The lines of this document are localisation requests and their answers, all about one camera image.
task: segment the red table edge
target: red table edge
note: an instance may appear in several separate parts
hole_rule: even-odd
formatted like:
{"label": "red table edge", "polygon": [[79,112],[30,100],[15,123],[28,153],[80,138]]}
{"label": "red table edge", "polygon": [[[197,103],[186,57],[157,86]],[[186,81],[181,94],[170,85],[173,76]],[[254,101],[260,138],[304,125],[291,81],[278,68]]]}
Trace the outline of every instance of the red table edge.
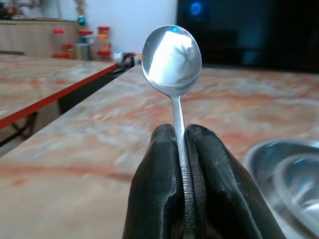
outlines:
{"label": "red table edge", "polygon": [[92,76],[85,78],[82,81],[75,83],[74,85],[71,85],[71,86],[69,86],[61,91],[58,91],[58,92],[54,93],[53,95],[46,97],[43,100],[40,100],[40,101],[20,110],[18,112],[15,112],[12,115],[9,115],[5,118],[0,119],[0,129],[3,129],[4,127],[16,122],[17,120],[28,116],[29,114],[39,110],[40,108],[43,108],[44,106],[58,100],[59,98],[65,96],[65,95],[79,89],[80,87],[98,79],[99,77],[113,71],[116,68],[117,68],[117,65],[114,64],[114,65],[112,65],[112,66],[110,66],[110,67],[108,67],[108,68],[106,68],[98,73],[95,73]]}

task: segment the wooden cabinet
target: wooden cabinet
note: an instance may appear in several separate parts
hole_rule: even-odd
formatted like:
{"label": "wooden cabinet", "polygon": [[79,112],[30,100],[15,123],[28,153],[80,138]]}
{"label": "wooden cabinet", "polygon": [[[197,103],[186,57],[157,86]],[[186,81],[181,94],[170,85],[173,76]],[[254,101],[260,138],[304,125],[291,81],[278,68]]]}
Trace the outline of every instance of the wooden cabinet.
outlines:
{"label": "wooden cabinet", "polygon": [[75,22],[0,20],[0,53],[50,58],[55,28],[64,29],[69,44],[78,42]]}

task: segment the table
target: table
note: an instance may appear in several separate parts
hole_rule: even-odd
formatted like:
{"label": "table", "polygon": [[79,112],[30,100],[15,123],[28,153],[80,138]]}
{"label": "table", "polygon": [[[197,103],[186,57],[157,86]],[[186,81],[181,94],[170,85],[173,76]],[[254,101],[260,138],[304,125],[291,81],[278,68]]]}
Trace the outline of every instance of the table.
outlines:
{"label": "table", "polygon": [[[186,125],[241,160],[275,137],[319,139],[319,75],[204,68],[182,98]],[[120,238],[130,181],[169,99],[137,66],[0,160],[0,238]]]}
{"label": "table", "polygon": [[0,129],[115,68],[115,63],[0,54]]}

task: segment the stainless steel bowl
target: stainless steel bowl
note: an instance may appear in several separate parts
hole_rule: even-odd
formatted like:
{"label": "stainless steel bowl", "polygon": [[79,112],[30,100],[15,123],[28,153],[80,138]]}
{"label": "stainless steel bowl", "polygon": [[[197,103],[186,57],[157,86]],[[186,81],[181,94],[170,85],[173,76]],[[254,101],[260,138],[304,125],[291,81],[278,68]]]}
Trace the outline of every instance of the stainless steel bowl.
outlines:
{"label": "stainless steel bowl", "polygon": [[319,154],[297,154],[280,162],[274,183],[289,210],[319,238]]}
{"label": "stainless steel bowl", "polygon": [[244,165],[257,184],[279,226],[288,239],[313,239],[310,232],[287,208],[278,195],[273,173],[284,159],[300,153],[319,153],[319,142],[297,139],[274,139],[252,146],[244,155]]}

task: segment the spoon bowl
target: spoon bowl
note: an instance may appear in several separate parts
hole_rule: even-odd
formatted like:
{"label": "spoon bowl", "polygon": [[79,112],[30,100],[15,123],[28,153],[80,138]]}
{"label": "spoon bowl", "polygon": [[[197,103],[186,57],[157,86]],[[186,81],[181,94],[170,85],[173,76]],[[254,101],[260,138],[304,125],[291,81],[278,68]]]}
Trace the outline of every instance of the spoon bowl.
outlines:
{"label": "spoon bowl", "polygon": [[142,69],[148,82],[170,97],[187,92],[197,82],[201,55],[192,35],[179,26],[155,29],[143,48]]}

